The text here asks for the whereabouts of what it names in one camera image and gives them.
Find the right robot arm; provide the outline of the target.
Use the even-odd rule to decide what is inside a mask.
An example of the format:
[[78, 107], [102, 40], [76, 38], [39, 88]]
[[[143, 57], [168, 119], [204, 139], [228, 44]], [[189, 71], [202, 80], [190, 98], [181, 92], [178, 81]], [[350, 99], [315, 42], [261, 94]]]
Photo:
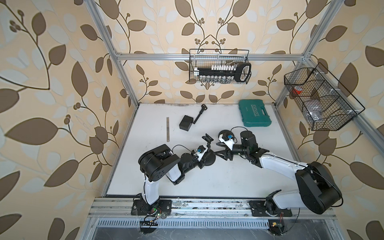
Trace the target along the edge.
[[307, 208], [321, 215], [329, 208], [337, 208], [337, 202], [344, 201], [341, 190], [324, 165], [318, 162], [306, 164], [271, 154], [259, 147], [251, 131], [241, 132], [240, 144], [236, 144], [236, 137], [230, 130], [220, 131], [218, 137], [217, 146], [223, 150], [215, 152], [216, 156], [226, 161], [239, 156], [259, 168], [274, 171], [297, 182], [297, 190], [276, 190], [265, 198], [264, 203], [250, 203], [260, 213], [275, 217], [284, 210]]

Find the black mic stand rod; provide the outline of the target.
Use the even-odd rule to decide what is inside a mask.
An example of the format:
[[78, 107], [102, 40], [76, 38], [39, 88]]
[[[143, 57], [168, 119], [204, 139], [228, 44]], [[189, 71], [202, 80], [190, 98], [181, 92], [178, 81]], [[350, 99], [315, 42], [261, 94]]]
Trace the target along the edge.
[[207, 142], [206, 149], [203, 153], [203, 159], [205, 159], [211, 153], [211, 143], [214, 139], [211, 136], [209, 136], [208, 134], [205, 134], [205, 136], [203, 136], [202, 138]]

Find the black round base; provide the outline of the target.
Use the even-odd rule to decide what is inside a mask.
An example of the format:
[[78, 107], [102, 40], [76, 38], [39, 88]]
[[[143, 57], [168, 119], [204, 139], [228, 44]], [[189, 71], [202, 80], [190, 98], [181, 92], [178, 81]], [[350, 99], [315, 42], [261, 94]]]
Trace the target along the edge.
[[206, 151], [204, 154], [200, 155], [199, 168], [202, 169], [206, 166], [211, 166], [216, 161], [216, 155], [213, 150]]
[[234, 142], [234, 134], [229, 130], [222, 130], [219, 132], [219, 141], [221, 143], [228, 141]]

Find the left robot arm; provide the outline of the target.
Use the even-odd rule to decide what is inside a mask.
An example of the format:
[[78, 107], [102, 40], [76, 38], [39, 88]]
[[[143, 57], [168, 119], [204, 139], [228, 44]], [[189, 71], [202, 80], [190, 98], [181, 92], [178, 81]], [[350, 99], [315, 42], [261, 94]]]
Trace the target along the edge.
[[141, 203], [149, 211], [159, 205], [159, 180], [166, 176], [174, 185], [185, 179], [185, 175], [198, 167], [211, 166], [216, 156], [210, 144], [199, 146], [181, 157], [176, 155], [166, 144], [147, 151], [138, 160], [145, 183], [141, 194]]

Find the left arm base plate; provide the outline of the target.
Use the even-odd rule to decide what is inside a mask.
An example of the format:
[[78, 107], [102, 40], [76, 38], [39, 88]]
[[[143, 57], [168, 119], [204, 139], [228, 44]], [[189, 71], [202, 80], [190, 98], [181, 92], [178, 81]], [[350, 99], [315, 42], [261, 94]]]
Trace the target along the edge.
[[172, 211], [172, 201], [159, 199], [152, 205], [145, 202], [144, 199], [134, 200], [131, 215], [132, 216], [157, 216], [167, 217]]

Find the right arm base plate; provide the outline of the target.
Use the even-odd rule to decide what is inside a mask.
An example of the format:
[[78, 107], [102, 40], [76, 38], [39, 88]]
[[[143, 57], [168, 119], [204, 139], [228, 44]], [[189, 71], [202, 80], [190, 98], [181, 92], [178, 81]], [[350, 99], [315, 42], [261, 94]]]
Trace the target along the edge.
[[249, 201], [253, 217], [292, 217], [292, 211], [289, 209], [279, 209], [272, 201], [253, 200]]

